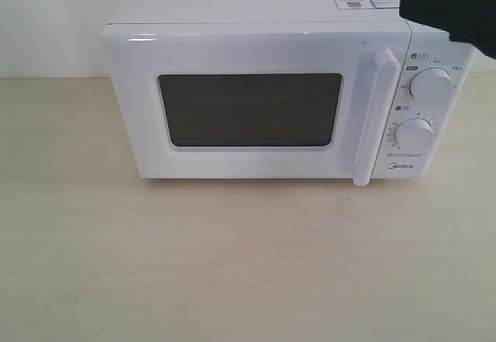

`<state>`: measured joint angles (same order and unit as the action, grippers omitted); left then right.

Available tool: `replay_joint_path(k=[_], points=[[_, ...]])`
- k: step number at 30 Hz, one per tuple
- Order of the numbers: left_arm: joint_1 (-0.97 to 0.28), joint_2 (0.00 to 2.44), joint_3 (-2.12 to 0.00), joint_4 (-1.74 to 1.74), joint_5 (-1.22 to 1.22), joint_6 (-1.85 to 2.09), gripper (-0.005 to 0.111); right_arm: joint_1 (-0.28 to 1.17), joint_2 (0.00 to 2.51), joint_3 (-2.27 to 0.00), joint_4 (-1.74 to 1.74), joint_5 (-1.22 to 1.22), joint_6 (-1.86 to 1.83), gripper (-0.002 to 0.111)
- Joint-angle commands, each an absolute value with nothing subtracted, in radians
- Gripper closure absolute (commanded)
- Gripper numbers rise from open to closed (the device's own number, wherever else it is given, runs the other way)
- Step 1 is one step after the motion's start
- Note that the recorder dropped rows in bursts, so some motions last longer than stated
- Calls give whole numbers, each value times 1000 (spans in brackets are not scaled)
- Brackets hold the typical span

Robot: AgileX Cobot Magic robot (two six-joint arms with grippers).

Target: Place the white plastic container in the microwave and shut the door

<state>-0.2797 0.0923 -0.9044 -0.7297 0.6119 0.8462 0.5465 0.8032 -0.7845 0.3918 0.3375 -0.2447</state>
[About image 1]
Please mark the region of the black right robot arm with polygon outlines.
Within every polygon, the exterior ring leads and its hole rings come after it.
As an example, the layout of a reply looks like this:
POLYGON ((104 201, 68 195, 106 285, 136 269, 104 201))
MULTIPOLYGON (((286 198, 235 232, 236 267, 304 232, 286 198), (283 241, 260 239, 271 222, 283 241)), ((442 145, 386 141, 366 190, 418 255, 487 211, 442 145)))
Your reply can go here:
POLYGON ((401 0, 399 14, 495 59, 495 0, 401 0))

